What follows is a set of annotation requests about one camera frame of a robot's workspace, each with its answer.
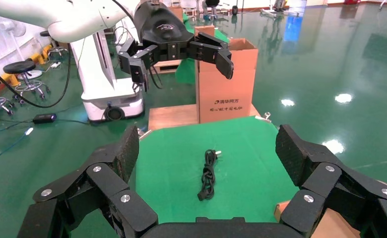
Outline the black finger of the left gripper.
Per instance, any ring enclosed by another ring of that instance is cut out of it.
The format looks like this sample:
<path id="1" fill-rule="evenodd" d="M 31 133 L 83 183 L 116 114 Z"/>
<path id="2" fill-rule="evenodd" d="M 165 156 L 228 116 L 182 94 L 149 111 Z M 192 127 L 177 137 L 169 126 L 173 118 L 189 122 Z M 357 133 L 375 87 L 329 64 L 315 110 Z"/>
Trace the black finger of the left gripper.
<path id="1" fill-rule="evenodd" d="M 132 89 L 149 89 L 149 71 L 158 62 L 158 46 L 144 46 L 134 38 L 127 39 L 118 51 L 121 71 L 129 74 L 133 82 Z"/>
<path id="2" fill-rule="evenodd" d="M 234 63 L 228 43 L 204 32 L 199 32 L 188 42 L 187 54 L 191 59 L 216 65 L 219 72 L 227 79 L 232 79 Z"/>

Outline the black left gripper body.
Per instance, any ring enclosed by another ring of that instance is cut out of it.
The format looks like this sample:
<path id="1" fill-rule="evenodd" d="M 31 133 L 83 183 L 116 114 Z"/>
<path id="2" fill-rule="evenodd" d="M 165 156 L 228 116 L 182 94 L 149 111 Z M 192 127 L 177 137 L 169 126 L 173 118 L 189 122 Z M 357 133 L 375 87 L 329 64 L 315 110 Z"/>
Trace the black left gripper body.
<path id="1" fill-rule="evenodd" d="M 141 1 L 133 20 L 140 43 L 146 48 L 153 46 L 153 62 L 188 58 L 194 34 L 164 3 Z"/>

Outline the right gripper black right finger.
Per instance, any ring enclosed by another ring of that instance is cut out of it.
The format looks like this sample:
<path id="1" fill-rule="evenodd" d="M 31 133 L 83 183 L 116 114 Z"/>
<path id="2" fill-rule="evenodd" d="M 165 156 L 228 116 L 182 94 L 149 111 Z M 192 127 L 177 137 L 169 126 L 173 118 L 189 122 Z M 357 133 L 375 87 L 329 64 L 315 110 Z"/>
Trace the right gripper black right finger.
<path id="1" fill-rule="evenodd" d="M 280 222 L 305 238 L 327 210 L 337 212 L 362 238 L 387 238 L 387 184 L 342 163 L 326 146 L 279 127 L 275 151 L 298 192 Z"/>

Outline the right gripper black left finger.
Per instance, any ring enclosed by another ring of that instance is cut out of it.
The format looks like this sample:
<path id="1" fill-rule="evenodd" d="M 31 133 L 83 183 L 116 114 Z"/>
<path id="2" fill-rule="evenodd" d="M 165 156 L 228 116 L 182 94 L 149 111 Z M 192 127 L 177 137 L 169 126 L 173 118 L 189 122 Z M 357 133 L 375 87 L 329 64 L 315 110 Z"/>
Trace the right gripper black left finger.
<path id="1" fill-rule="evenodd" d="M 18 237 L 68 238 L 95 210 L 119 237 L 143 236 L 158 224 L 158 216 L 130 188 L 138 155 L 138 129 L 132 125 L 118 142 L 97 148 L 80 168 L 37 190 Z"/>

